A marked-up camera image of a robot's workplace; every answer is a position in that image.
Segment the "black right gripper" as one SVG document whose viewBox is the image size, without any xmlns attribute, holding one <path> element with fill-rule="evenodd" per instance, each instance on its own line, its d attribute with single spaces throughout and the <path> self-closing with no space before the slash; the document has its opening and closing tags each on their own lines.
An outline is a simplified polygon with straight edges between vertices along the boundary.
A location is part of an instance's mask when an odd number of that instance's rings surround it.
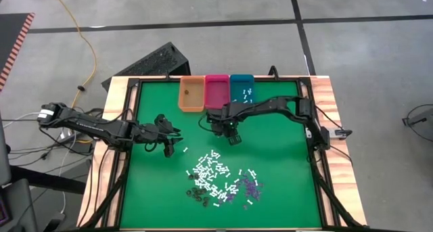
<svg viewBox="0 0 433 232">
<path fill-rule="evenodd" d="M 206 121 L 210 124 L 210 130 L 218 137 L 229 134 L 228 142 L 230 145 L 237 145 L 242 142 L 242 138 L 237 133 L 237 120 L 230 117 L 227 108 L 208 109 L 206 111 Z"/>
</svg>

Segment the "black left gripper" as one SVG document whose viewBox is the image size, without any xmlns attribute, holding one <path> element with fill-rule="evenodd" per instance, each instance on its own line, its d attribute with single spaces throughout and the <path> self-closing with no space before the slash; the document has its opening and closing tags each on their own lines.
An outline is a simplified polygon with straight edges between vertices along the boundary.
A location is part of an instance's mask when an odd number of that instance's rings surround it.
<svg viewBox="0 0 433 232">
<path fill-rule="evenodd" d="M 145 144 L 145 151 L 152 152 L 158 144 L 164 145 L 164 156 L 170 158 L 174 154 L 176 143 L 183 140 L 182 137 L 169 138 L 169 135 L 180 135 L 181 130 L 173 127 L 172 123 L 164 114 L 159 114 L 153 124 L 144 124 L 141 126 L 139 143 Z"/>
</svg>

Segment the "orange plastic bin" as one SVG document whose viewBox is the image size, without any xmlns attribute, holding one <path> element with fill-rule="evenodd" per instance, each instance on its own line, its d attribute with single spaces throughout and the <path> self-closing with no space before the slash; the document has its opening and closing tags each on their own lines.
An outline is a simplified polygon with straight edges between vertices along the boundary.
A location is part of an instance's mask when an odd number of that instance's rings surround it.
<svg viewBox="0 0 433 232">
<path fill-rule="evenodd" d="M 182 76 L 179 84 L 179 108 L 183 112 L 204 110 L 204 77 Z"/>
</svg>

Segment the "pink plastic bin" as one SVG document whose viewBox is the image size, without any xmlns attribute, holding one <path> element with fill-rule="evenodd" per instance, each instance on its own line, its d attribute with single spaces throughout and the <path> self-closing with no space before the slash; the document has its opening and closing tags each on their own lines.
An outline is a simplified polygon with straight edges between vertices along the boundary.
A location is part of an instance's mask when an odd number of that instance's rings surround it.
<svg viewBox="0 0 433 232">
<path fill-rule="evenodd" d="M 204 106 L 206 109 L 221 109 L 230 102 L 230 81 L 227 74 L 205 76 Z"/>
</svg>

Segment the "blue plastic bin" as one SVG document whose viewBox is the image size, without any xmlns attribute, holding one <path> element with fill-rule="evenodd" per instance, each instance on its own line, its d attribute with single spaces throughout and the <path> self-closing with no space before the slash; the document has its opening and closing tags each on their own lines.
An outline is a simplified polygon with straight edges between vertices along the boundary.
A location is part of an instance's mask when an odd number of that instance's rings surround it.
<svg viewBox="0 0 433 232">
<path fill-rule="evenodd" d="M 233 74 L 230 76 L 230 97 L 231 102 L 236 99 L 236 102 L 250 103 L 250 99 L 254 103 L 254 76 L 251 74 Z"/>
</svg>

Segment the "black perforated metal case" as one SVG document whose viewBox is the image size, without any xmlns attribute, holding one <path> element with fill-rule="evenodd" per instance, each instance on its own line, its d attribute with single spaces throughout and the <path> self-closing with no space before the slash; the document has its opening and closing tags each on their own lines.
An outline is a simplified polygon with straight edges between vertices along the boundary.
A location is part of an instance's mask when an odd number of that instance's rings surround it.
<svg viewBox="0 0 433 232">
<path fill-rule="evenodd" d="M 113 76 L 189 76 L 189 60 L 168 42 Z"/>
</svg>

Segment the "green table mat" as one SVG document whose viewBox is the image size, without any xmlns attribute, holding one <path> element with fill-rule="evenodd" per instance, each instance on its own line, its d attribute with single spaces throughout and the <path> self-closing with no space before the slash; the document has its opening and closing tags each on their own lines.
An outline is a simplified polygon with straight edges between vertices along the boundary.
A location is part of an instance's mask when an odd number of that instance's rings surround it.
<svg viewBox="0 0 433 232">
<path fill-rule="evenodd" d="M 138 120 L 152 122 L 164 114 L 181 130 L 183 140 L 175 145 L 170 158 L 164 156 L 162 146 L 152 152 L 146 152 L 142 145 L 133 148 L 120 222 L 123 229 L 320 226 L 301 124 L 281 114 L 249 117 L 238 126 L 242 142 L 232 146 L 226 138 L 209 131 L 201 113 L 181 111 L 178 100 L 177 83 L 144 83 L 141 87 Z M 211 156 L 212 149 L 219 158 Z M 190 175 L 198 174 L 199 179 L 190 180 L 186 170 Z M 193 188 L 207 192 L 197 194 Z M 202 202 L 195 200 L 195 195 Z M 209 198 L 207 207 L 202 205 L 204 198 Z"/>
</svg>

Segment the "wooden table side board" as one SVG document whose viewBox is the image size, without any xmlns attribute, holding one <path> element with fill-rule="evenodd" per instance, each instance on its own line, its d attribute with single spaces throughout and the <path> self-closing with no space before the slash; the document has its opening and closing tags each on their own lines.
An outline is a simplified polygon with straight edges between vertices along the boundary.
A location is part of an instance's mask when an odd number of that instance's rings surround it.
<svg viewBox="0 0 433 232">
<path fill-rule="evenodd" d="M 312 76 L 310 80 L 315 104 L 320 108 L 318 111 L 320 125 L 330 131 L 338 130 L 342 123 L 330 77 Z M 329 174 L 325 177 L 332 185 L 335 196 L 358 223 L 366 225 L 367 221 L 352 163 L 349 159 L 347 144 L 345 140 L 336 138 L 330 140 L 330 145 L 332 147 L 325 152 L 322 161 L 318 163 L 320 173 L 325 174 L 323 165 L 326 164 Z"/>
<path fill-rule="evenodd" d="M 129 77 L 127 76 L 112 77 L 102 115 L 103 119 L 112 120 L 124 112 L 124 104 L 128 99 L 128 83 Z M 92 165 L 89 170 L 85 193 L 76 223 L 78 227 L 83 226 L 89 221 L 108 193 L 108 182 L 114 162 L 114 151 L 108 149 L 108 146 L 103 141 L 97 141 L 91 161 Z"/>
</svg>

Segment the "black floor bar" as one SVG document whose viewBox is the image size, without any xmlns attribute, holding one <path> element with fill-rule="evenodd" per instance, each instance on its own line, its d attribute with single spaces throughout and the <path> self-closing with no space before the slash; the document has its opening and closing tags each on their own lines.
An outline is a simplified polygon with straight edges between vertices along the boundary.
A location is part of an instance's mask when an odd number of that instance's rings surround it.
<svg viewBox="0 0 433 232">
<path fill-rule="evenodd" d="M 49 175 L 18 166 L 11 166 L 10 170 L 11 175 L 6 184 L 26 179 L 28 184 L 34 187 L 42 187 L 75 194 L 84 194 L 85 192 L 86 183 L 82 181 Z"/>
</svg>

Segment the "black mat orange striped edge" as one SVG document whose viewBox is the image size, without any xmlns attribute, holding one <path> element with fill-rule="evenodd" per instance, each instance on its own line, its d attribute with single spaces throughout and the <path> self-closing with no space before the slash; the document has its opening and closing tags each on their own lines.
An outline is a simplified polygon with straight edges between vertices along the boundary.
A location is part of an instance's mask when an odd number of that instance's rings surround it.
<svg viewBox="0 0 433 232">
<path fill-rule="evenodd" d="M 5 88 L 35 13 L 0 14 L 0 92 Z"/>
</svg>

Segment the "grey metal post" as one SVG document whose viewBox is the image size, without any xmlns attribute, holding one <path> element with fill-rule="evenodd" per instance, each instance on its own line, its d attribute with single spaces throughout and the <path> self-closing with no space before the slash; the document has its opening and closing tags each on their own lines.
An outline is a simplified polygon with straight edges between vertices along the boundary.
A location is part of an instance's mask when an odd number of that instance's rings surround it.
<svg viewBox="0 0 433 232">
<path fill-rule="evenodd" d="M 0 186 L 7 184 L 10 181 L 11 176 L 3 122 L 0 115 Z"/>
</svg>

